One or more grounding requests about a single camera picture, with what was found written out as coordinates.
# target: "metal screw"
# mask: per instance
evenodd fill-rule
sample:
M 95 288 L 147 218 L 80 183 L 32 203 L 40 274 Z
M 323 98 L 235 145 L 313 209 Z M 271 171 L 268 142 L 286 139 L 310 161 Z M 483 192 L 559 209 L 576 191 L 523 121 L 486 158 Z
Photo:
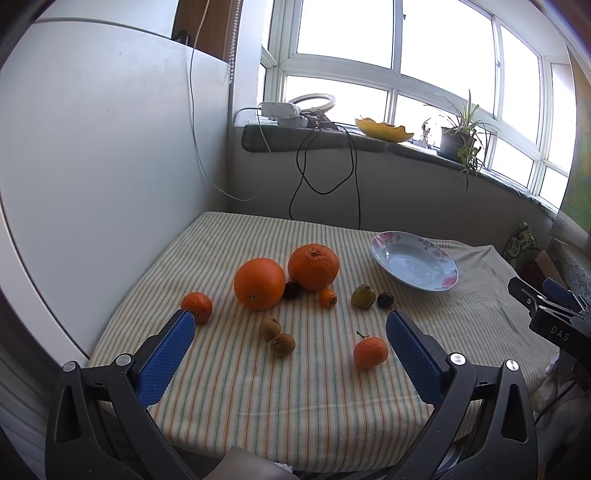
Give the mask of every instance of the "metal screw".
M 124 353 L 123 355 L 119 355 L 117 357 L 117 359 L 115 360 L 115 363 L 117 365 L 119 365 L 120 367 L 122 367 L 124 365 L 129 365 L 130 362 L 131 362 L 131 357 L 127 353 Z
M 451 357 L 452 362 L 456 365 L 463 365 L 466 363 L 466 357 L 463 356 L 461 353 L 452 353 Z
M 69 362 L 66 362 L 62 368 L 64 372 L 71 372 L 76 368 L 76 362 L 74 360 L 70 360 Z
M 509 370 L 513 370 L 514 372 L 519 370 L 519 364 L 515 360 L 507 360 L 505 365 Z

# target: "black round fruit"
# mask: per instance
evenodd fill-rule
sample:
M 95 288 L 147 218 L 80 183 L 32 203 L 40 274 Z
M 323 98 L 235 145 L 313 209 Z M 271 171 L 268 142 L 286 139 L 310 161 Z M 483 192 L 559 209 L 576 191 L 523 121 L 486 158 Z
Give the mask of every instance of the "black round fruit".
M 285 290 L 283 291 L 283 298 L 287 300 L 293 300 L 296 298 L 301 292 L 301 287 L 299 283 L 294 281 L 289 281 L 285 284 Z
M 389 309 L 394 304 L 394 297 L 387 291 L 378 295 L 378 306 L 383 309 Z

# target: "plant pot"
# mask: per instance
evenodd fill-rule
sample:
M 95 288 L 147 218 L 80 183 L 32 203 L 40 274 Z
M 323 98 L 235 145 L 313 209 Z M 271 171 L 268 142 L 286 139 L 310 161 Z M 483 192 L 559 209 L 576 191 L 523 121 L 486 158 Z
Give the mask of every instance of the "plant pot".
M 462 163 L 457 156 L 457 152 L 465 145 L 465 142 L 470 141 L 470 135 L 454 130 L 452 130 L 453 133 L 448 133 L 450 130 L 448 127 L 441 128 L 439 153 L 443 158 Z

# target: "window sill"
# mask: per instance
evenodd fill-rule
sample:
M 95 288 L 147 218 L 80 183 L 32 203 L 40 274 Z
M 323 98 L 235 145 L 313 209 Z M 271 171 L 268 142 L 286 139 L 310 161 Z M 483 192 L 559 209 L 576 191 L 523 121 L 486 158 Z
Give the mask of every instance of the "window sill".
M 263 130 L 265 139 L 273 153 L 297 151 L 298 147 L 310 133 L 310 130 L 306 128 L 278 127 L 277 125 L 261 125 L 259 127 L 258 124 L 245 125 L 241 141 L 244 150 L 250 153 L 269 152 L 265 140 L 261 136 L 261 129 Z M 308 146 L 308 150 L 349 148 L 348 138 L 343 132 L 322 130 L 318 131 L 315 135 L 313 142 Z M 402 144 L 388 143 L 352 132 L 351 137 L 358 151 L 370 153 L 389 151 L 400 157 L 425 161 L 458 172 L 463 170 L 462 165 L 440 157 L 435 150 L 418 147 L 409 142 Z M 486 181 L 493 183 L 504 190 L 516 193 L 523 199 L 527 199 L 531 203 L 538 205 L 550 218 L 554 219 L 556 217 L 557 209 L 553 205 L 549 204 L 542 198 L 533 196 L 522 185 L 490 170 L 481 170 L 478 172 L 478 175 Z

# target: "yellow bowl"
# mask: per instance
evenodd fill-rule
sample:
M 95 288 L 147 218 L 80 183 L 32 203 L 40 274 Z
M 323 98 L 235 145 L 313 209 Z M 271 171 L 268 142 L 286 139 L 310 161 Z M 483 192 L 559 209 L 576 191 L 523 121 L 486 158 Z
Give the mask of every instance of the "yellow bowl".
M 371 118 L 356 118 L 355 125 L 368 137 L 386 142 L 406 142 L 406 140 L 410 140 L 414 136 L 414 134 L 407 133 L 404 126 L 395 127 L 385 122 L 377 124 Z

